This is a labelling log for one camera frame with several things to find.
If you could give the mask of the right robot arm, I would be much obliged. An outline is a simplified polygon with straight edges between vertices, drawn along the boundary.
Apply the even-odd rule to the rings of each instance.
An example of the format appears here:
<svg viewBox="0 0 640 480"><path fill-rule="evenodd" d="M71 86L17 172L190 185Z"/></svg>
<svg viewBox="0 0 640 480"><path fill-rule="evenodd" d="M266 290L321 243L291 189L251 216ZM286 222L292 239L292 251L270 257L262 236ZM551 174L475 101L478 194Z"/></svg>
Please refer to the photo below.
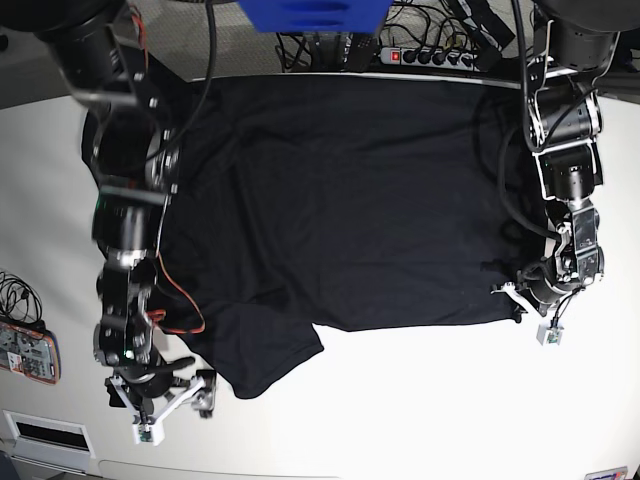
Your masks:
<svg viewBox="0 0 640 480"><path fill-rule="evenodd" d="M127 1L30 1L8 16L12 28L46 45L95 123L87 164L98 189L92 238L104 264L94 353L112 371L105 382L112 404L150 425L157 398L170 407L193 401L209 417L215 375L178 377L193 358L167 361L153 341L162 320L149 307L161 237L178 191L183 137L204 96L147 53L135 20Z"/></svg>

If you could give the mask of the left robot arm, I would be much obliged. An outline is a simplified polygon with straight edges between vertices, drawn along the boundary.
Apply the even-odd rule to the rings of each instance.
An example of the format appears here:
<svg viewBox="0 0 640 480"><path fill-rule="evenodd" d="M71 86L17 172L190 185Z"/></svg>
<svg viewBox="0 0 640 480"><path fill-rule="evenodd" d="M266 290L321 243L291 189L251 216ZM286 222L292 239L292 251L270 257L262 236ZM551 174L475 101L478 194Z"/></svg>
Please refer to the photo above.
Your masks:
<svg viewBox="0 0 640 480"><path fill-rule="evenodd" d="M596 146L601 116L594 83L606 70L617 37L596 33L601 59L594 66L577 65L580 81L547 88L547 64L562 58L556 34L565 23L549 5L542 5L539 15L547 22L547 40L538 45L535 56L520 61L523 118L511 132L524 134L535 160L547 225L531 222L510 201L507 143L498 153L496 185L511 219L553 247L548 256L521 266L513 281L494 286L493 292L507 295L517 314L540 318L538 338L551 344L561 338L564 305L604 269L597 242L599 217L590 202L602 181ZM260 395L295 365L294 357L256 377L252 367L221 360L219 352L227 339L219 318L200 316L196 325L175 326L165 309L149 306L157 279L167 276L161 240L182 141L178 133L162 130L159 115L138 106L113 108L110 119L120 127L113 139L116 152L108 153L106 140L98 138L94 156L113 167L115 183L101 187L94 224L113 229L97 238L106 261L98 285L103 316L95 333L95 354L112 369L105 382L111 406L142 414L151 411L155 398L166 397L170 404L192 401L209 416L218 376L227 378L241 397ZM250 263L251 272L239 281L254 288L254 294L242 300L243 307L256 319L269 311L334 319L321 286L324 274L339 263L337 256L324 252L336 229L323 223L314 251L296 259L256 214L253 190L236 180L232 192L231 218L243 236L234 239L231 259Z"/></svg>

